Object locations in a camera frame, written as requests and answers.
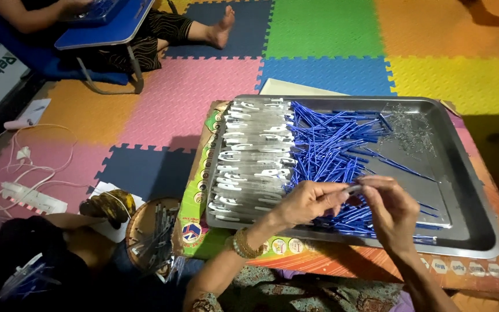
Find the metal table leg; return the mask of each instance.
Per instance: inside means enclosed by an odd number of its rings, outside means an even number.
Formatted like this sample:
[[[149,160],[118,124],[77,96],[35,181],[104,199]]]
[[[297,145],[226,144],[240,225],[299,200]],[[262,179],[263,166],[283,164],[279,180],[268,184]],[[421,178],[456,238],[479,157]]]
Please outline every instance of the metal table leg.
[[[140,69],[140,63],[138,63],[138,60],[134,57],[134,53],[132,52],[132,47],[130,46],[129,43],[126,44],[126,49],[128,50],[128,55],[130,56],[130,62],[132,63],[132,68],[134,69],[134,74],[136,76],[136,80],[132,81],[132,84],[134,85],[134,90],[131,91],[103,91],[100,88],[96,87],[94,82],[92,81],[92,78],[90,77],[90,74],[87,72],[86,66],[84,65],[84,62],[82,62],[82,59],[77,57],[78,63],[80,64],[80,67],[82,68],[82,72],[86,76],[86,83],[92,91],[97,92],[99,94],[140,94],[142,93],[142,90],[144,89],[144,78],[142,77],[142,71]]]

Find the gold bracelet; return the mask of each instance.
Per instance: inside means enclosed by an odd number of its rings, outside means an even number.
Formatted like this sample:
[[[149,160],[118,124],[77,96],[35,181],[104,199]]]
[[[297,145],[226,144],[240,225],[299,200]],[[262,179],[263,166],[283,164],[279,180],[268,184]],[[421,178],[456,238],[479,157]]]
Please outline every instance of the gold bracelet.
[[[251,246],[248,245],[247,243],[247,235],[246,235],[247,229],[248,228],[242,228],[236,231],[236,234],[234,235],[233,246],[236,252],[242,258],[255,259],[263,254],[265,246],[261,245],[259,246],[259,248],[257,248],[257,250],[251,248]]]

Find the metal tray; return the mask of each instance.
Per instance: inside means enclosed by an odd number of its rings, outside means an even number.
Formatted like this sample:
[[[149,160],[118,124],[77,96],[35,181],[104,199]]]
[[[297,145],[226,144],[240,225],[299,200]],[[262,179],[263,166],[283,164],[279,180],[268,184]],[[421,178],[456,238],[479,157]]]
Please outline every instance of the metal tray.
[[[318,112],[332,110],[384,110],[387,104],[401,104],[408,113],[420,113],[431,127],[429,135],[432,153],[415,154],[414,157],[402,151],[397,140],[385,142],[378,147],[384,156],[428,175],[440,183],[406,173],[378,160],[372,160],[367,167],[380,175],[395,177],[415,199],[434,206],[440,216],[434,218],[420,214],[419,222],[443,226],[440,231],[417,229],[421,235],[436,236],[436,245],[416,244],[419,252],[450,255],[456,257],[489,259],[499,254],[499,226],[496,216],[486,200],[482,182],[475,174],[467,152],[448,116],[445,107],[429,98],[404,96],[258,96],[241,95],[236,99],[248,102],[267,101],[271,98],[297,101]],[[223,146],[224,125],[217,137],[217,145]],[[218,153],[215,153],[210,167],[214,181]],[[207,223],[211,227],[239,229],[247,224],[218,220],[206,210]],[[297,226],[280,233],[287,237],[340,242],[350,245],[381,247],[376,239],[342,235],[333,231]]]

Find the logo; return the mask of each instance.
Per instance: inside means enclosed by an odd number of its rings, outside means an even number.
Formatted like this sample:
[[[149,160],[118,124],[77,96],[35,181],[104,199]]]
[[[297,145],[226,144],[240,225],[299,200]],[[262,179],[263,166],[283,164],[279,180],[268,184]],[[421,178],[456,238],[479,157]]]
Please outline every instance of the logo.
[[[193,243],[200,238],[201,226],[197,223],[190,222],[182,228],[182,240],[185,243]]]

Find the person sitting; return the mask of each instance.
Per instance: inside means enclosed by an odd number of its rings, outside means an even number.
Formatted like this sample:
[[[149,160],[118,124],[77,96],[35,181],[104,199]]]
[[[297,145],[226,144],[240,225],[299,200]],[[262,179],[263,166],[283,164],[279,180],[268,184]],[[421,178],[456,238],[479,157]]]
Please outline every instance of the person sitting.
[[[52,47],[66,31],[64,16],[86,12],[94,0],[0,0],[0,15],[29,44]],[[234,25],[234,10],[228,5],[215,25],[203,25],[173,13],[150,9],[130,46],[143,72],[161,68],[159,51],[168,46],[205,42],[217,49],[226,46]],[[124,45],[75,50],[86,64],[103,72],[133,73]]]
[[[357,183],[363,186],[362,193],[373,213],[377,238],[411,296],[413,307],[408,304],[403,310],[458,312],[415,250],[412,235],[420,210],[417,201],[389,177],[365,176]],[[233,240],[227,240],[225,249],[207,261],[188,284],[184,312],[401,311],[401,304],[394,308],[401,293],[398,284],[315,274],[307,280],[296,280],[306,275],[278,280],[270,269],[245,266],[247,258],[258,256],[260,246],[270,237],[329,211],[336,216],[344,202],[359,200],[349,198],[344,192],[347,187],[343,183],[300,182],[275,208],[239,231]],[[408,301],[403,297],[401,303]]]

